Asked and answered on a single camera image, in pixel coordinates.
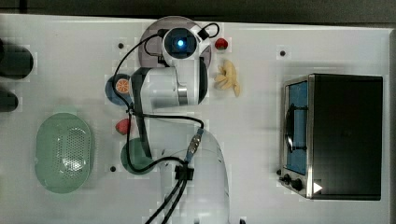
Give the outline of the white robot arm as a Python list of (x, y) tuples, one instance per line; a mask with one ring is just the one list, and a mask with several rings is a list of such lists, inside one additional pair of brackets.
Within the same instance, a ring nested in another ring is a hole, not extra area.
[(220, 145), (202, 120), (178, 113), (205, 98), (211, 36), (194, 22), (161, 24), (153, 34), (159, 62), (130, 77), (129, 112), (138, 136), (124, 151), (133, 173), (160, 173), (162, 201), (145, 224), (230, 224)]

